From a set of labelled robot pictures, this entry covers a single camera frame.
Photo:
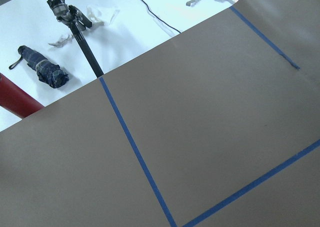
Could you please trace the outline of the crumpled white plastic wrap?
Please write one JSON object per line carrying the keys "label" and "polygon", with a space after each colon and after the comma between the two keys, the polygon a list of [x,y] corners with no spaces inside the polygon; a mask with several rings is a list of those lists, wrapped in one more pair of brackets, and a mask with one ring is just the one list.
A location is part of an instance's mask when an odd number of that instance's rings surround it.
{"label": "crumpled white plastic wrap", "polygon": [[[120,9],[117,7],[102,7],[97,5],[87,5],[86,7],[86,17],[92,23],[91,28],[86,28],[83,30],[82,33],[84,36],[88,35],[90,32],[95,31],[99,27],[108,27],[110,26],[114,20],[116,19],[117,15],[119,14]],[[68,42],[71,42],[75,39],[74,34],[71,32],[62,34],[60,38],[56,42],[48,43],[50,46],[55,48],[62,48]]]}

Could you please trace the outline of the red cylinder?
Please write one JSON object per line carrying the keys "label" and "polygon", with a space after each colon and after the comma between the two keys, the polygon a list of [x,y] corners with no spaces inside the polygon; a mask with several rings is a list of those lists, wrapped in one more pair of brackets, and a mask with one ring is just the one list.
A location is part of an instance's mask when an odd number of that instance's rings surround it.
{"label": "red cylinder", "polygon": [[22,119],[44,108],[40,102],[2,73],[0,74],[0,106]]}

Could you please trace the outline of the black tripod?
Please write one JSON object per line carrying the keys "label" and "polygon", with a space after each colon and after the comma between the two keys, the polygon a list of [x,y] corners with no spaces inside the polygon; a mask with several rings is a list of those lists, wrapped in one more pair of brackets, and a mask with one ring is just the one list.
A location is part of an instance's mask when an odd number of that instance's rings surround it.
{"label": "black tripod", "polygon": [[82,34],[93,26],[92,22],[77,7],[67,5],[65,0],[47,0],[47,4],[57,21],[70,29],[96,77],[101,77],[104,73]]}

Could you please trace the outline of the folded dark blue umbrella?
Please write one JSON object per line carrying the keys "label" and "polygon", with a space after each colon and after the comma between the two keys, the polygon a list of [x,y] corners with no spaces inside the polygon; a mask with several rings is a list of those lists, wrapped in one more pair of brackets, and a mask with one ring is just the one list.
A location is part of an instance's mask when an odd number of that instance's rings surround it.
{"label": "folded dark blue umbrella", "polygon": [[39,81],[53,89],[60,88],[69,81],[68,74],[59,65],[53,64],[38,51],[25,45],[20,46],[17,51],[20,58],[8,67],[9,70],[15,68],[22,60],[25,60],[27,65],[36,72]]}

